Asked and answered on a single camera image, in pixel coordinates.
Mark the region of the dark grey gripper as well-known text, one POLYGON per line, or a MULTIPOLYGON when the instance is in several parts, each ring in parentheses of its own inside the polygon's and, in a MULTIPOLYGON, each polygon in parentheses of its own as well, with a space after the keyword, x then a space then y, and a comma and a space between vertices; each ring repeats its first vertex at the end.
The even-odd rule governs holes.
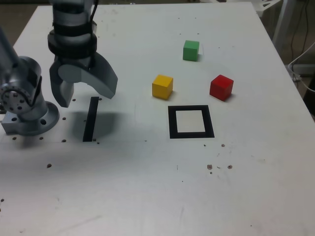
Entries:
POLYGON ((116 93, 118 77, 109 62, 99 53, 80 57, 55 55, 49 73, 53 96, 64 108, 68 108, 71 102, 73 83, 85 83, 109 99, 116 93))

